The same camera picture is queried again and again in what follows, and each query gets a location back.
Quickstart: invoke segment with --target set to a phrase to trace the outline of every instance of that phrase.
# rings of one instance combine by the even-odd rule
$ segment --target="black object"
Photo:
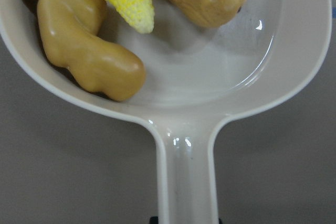
[[[151,217],[149,224],[159,224],[159,218],[157,216]]]

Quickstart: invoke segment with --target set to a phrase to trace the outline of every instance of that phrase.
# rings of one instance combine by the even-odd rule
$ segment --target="white plastic pan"
[[[120,103],[81,90],[46,62],[36,17],[23,0],[0,0],[0,7],[2,38],[33,79],[75,105],[153,134],[160,224],[218,224],[217,132],[299,92],[319,70],[331,35],[331,0],[248,0],[219,29],[199,29],[166,0],[154,0],[149,35],[111,9],[100,35],[135,52],[148,71],[141,91]]]

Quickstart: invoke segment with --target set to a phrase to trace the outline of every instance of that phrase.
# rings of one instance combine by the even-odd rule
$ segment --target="pan handle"
[[[160,224],[218,224],[216,134],[165,131],[156,140]]]

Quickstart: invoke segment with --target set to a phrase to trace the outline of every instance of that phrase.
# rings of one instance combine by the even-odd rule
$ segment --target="gray surface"
[[[334,37],[303,91],[220,131],[224,223],[336,223]],[[0,63],[0,223],[147,224],[157,215],[155,145],[144,128],[49,93],[2,40]]]

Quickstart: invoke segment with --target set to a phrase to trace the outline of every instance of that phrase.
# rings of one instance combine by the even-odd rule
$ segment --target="gray table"
[[[303,91],[220,131],[224,223],[336,223],[335,53],[333,32]],[[0,63],[0,223],[147,224],[158,214],[155,145],[144,128],[49,93],[2,40]]]

